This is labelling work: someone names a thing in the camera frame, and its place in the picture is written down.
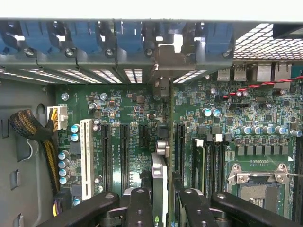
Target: motherboard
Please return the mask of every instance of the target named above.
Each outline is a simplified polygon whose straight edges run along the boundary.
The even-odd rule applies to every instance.
[[[57,105],[68,109],[68,129],[58,131],[62,188],[77,205],[139,187],[162,125],[167,138],[172,133],[170,160],[185,187],[207,198],[226,191],[291,219],[302,84],[234,92],[245,86],[202,78],[174,85],[173,103],[148,86],[57,86]]]

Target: perforated metal mesh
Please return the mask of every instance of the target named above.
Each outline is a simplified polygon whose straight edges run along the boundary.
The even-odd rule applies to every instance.
[[[303,59],[302,39],[273,39],[273,24],[259,24],[237,39],[234,59]]]

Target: power connector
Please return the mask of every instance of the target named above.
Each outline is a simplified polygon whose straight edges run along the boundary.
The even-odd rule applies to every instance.
[[[57,109],[58,114],[58,130],[67,129],[68,126],[68,114],[67,114],[67,106],[48,106],[47,107],[47,120],[49,120],[49,113]]]

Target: pcie slot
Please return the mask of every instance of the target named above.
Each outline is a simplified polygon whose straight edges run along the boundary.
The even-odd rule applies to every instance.
[[[141,148],[148,146],[148,128],[146,123],[139,124],[139,146]]]
[[[122,194],[129,188],[129,124],[120,124]]]
[[[103,190],[111,191],[113,184],[113,161],[111,148],[110,124],[101,125],[101,146],[102,146],[102,169],[103,169]]]
[[[175,171],[179,171],[184,180],[185,124],[176,124],[175,131]]]

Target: green circuit board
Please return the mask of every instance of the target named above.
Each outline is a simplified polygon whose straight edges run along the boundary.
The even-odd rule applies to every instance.
[[[189,86],[174,87],[176,126],[174,131],[177,134],[176,130],[182,127],[185,133],[182,138],[183,148],[179,145],[180,137],[175,137],[175,150],[184,150],[179,161],[184,186],[196,187],[207,197],[221,190],[245,199],[250,195],[253,203],[291,218],[293,177],[290,177],[288,184],[268,182],[267,178],[262,177],[251,177],[249,182],[235,184],[232,187],[229,187],[228,178],[234,164],[240,165],[242,171],[246,173],[272,173],[280,164],[285,164],[288,172],[294,173],[296,137],[291,136],[289,132],[291,129],[299,130],[301,127],[301,84],[292,83],[291,88],[287,89],[283,96],[274,95],[272,87],[268,87],[249,89],[248,96],[245,97],[215,99],[215,95],[227,95],[243,87],[245,83],[214,82],[207,79],[201,79]],[[231,103],[245,105],[243,108],[242,106],[231,108]],[[264,107],[265,103],[271,104],[271,107]],[[205,108],[219,110],[219,117],[205,117],[203,114]],[[201,126],[206,130],[203,133],[198,131],[198,127]],[[250,128],[258,126],[261,129],[264,126],[273,128],[280,126],[285,128],[286,132],[284,135],[277,133],[246,135],[241,132],[243,126]],[[213,143],[214,134],[222,134],[223,142]],[[204,139],[204,150],[194,148],[192,139],[195,138]]]
[[[101,119],[102,124],[110,126],[111,134],[111,157],[106,159],[102,156],[102,132],[93,132],[94,146],[94,173],[103,178],[111,178],[111,186],[106,188],[105,182],[95,185],[95,193],[101,191],[113,191],[121,196],[126,188],[122,181],[128,181],[127,187],[139,187],[141,184],[139,174],[142,170],[151,171],[151,153],[155,151],[157,122],[167,121],[168,107],[163,99],[156,101],[152,91],[143,86],[106,86],[106,85],[75,85],[57,87],[57,104],[68,107],[68,129],[58,131],[59,152],[67,150],[71,156],[69,172],[70,180],[62,187],[72,187],[81,183],[81,155],[79,142],[71,141],[71,126],[79,124],[83,119]],[[67,93],[69,99],[63,101],[61,94]],[[107,94],[106,101],[100,99],[100,94]],[[88,105],[95,103],[96,110],[89,110]],[[122,157],[120,151],[120,126],[127,124],[129,127],[129,155]],[[144,126],[145,140],[141,142],[141,126]],[[129,169],[122,170],[121,159],[129,163]],[[111,163],[112,171],[109,176],[104,176],[104,165]]]

